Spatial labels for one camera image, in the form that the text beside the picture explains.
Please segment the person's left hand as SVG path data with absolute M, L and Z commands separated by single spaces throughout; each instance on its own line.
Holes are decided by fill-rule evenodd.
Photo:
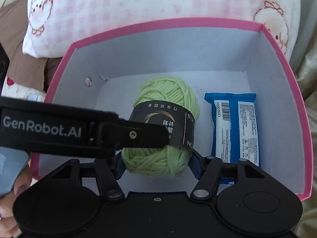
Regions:
M 13 217 L 13 204 L 16 198 L 26 191 L 32 183 L 32 175 L 29 164 L 26 165 L 14 183 L 13 191 L 1 199 L 0 212 L 0 235 L 1 237 L 13 237 L 19 230 Z

